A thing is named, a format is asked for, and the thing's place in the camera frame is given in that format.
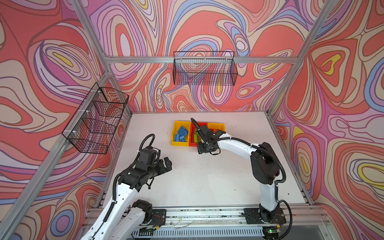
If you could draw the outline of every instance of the psychedelic swirl wallpaper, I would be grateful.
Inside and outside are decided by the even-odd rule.
[[[384,239],[384,2],[339,1],[273,111],[341,239]]]
[[[296,56],[322,5],[314,0],[93,0],[86,10],[107,56],[226,50],[236,56]],[[234,86],[175,86],[172,67],[111,65],[130,95],[132,112],[164,112],[267,110],[290,64],[239,63]]]

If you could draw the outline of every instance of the black wire basket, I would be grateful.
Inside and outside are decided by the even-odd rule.
[[[237,67],[233,51],[175,51],[175,85],[235,85]]]
[[[114,88],[99,87],[75,127],[63,135],[79,152],[106,154],[128,98]]]

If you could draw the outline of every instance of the colorful patterned wall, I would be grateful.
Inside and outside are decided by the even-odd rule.
[[[0,0],[0,220],[103,74],[69,2]],[[13,240],[75,237],[126,121],[107,155],[67,149]]]
[[[341,239],[384,239],[384,3],[342,0],[273,118]]]
[[[173,56],[174,51],[197,50],[233,50],[236,56],[296,56],[322,5],[316,0],[85,3],[109,56]],[[175,86],[172,66],[111,65],[131,96],[132,111],[263,111],[289,68],[284,64],[238,64],[234,87],[201,87]]]
[[[73,240],[96,206],[127,116],[123,114],[106,155],[69,148],[18,226],[12,240]]]
[[[289,64],[245,64],[234,86],[173,84],[173,64],[137,64],[136,72],[115,75],[130,96],[132,112],[148,111],[263,111],[266,110],[285,77]]]

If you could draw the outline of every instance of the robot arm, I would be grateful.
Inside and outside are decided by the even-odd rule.
[[[150,137],[150,145],[142,148]],[[160,150],[151,146],[154,138],[154,134],[148,135],[142,141],[135,161],[115,177],[112,198],[81,240],[124,240],[141,224],[148,224],[147,230],[152,231],[160,226],[151,224],[152,204],[143,200],[134,202],[128,215],[119,223],[141,187],[146,184],[150,189],[154,177],[172,170],[172,162],[167,157],[160,159]]]
[[[191,121],[201,138],[201,142],[197,144],[199,154],[216,155],[216,150],[221,152],[220,149],[226,149],[251,161],[253,176],[260,183],[260,218],[265,223],[272,222],[276,211],[280,209],[277,184],[285,182],[286,179],[284,168],[272,147],[266,142],[260,145],[251,144],[221,130],[212,132],[207,126],[200,126],[193,118]],[[277,180],[276,177],[279,176],[280,171],[283,178]]]

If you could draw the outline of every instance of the white table surface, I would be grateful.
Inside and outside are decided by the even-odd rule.
[[[227,133],[251,143],[268,142],[286,172],[286,182],[279,184],[279,199],[305,203],[264,112],[133,114],[112,181],[135,159],[141,141],[154,133],[152,146],[161,150],[162,159],[169,157],[173,169],[155,177],[150,190],[143,186],[135,200],[148,201],[154,207],[259,204],[259,182],[252,175],[249,159],[227,150],[216,156],[199,155],[196,147],[170,144],[174,121],[190,121],[190,118],[198,122],[225,123]],[[105,202],[111,198],[112,181]]]

